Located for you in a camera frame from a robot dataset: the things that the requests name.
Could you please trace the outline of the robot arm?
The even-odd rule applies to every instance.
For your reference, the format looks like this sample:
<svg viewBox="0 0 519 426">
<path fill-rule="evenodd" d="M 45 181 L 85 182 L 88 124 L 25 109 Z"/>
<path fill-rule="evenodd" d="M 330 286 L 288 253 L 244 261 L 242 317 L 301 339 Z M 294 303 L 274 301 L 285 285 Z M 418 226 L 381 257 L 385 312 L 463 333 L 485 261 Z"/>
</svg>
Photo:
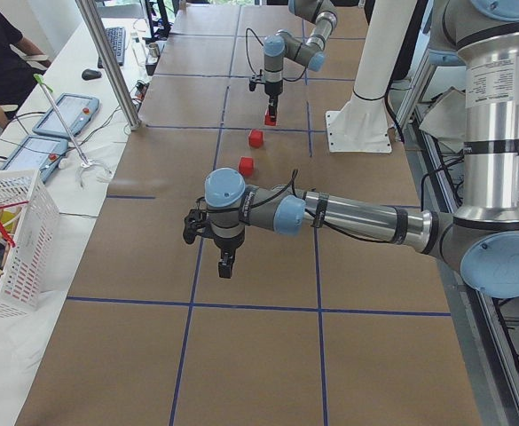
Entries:
<svg viewBox="0 0 519 426">
<path fill-rule="evenodd" d="M 267 122 L 275 124 L 279 95 L 283 91 L 284 59 L 318 72 L 326 60 L 324 50 L 329 36 L 337 27 L 337 10 L 331 1 L 289 1 L 288 9 L 295 16 L 314 25 L 306 41 L 300 41 L 286 30 L 269 35 L 263 43 L 264 91 L 269 97 Z"/>
<path fill-rule="evenodd" d="M 353 94 L 339 111 L 326 112 L 331 152 L 390 152 L 379 104 L 388 96 L 389 78 L 417 1 L 375 1 Z M 306 43 L 279 31 L 264 41 L 263 74 L 253 77 L 270 96 L 276 118 L 282 92 L 283 59 L 318 71 L 326 41 L 337 26 L 330 1 L 288 1 L 294 15 L 313 24 Z M 385 59 L 371 63 L 368 53 L 385 36 L 387 18 L 398 18 L 391 38 L 381 45 Z M 471 288 L 484 295 L 519 296 L 519 1 L 434 1 L 428 59 L 436 67 L 466 67 L 466 129 L 461 156 L 463 201 L 452 213 L 424 209 L 424 184 L 448 164 L 421 178 L 421 211 L 368 204 L 326 193 L 295 189 L 297 170 L 285 186 L 271 190 L 247 185 L 237 171 L 222 168 L 205 180 L 207 207 L 185 218 L 184 239 L 209 238 L 220 249 L 218 273 L 231 278 L 236 250 L 246 225 L 296 235 L 303 220 L 327 226 L 359 241 L 406 245 L 442 260 Z"/>
</svg>

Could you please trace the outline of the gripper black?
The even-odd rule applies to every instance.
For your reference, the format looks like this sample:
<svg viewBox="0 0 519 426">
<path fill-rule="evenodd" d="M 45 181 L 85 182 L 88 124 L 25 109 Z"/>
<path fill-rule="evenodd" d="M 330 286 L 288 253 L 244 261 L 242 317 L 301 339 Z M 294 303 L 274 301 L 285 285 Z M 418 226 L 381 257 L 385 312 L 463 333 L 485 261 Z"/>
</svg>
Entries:
<svg viewBox="0 0 519 426">
<path fill-rule="evenodd" d="M 272 120 L 277 120 L 279 95 L 283 91 L 283 82 L 266 82 L 264 84 L 264 92 L 269 96 L 268 115 Z"/>
<path fill-rule="evenodd" d="M 245 241 L 245 230 L 242 229 L 237 234 L 229 237 L 215 234 L 213 241 L 220 249 L 220 258 L 222 260 L 228 259 L 228 263 L 224 261 L 218 262 L 218 275 L 220 278 L 228 278 L 229 275 L 232 275 L 236 251 Z"/>
</svg>

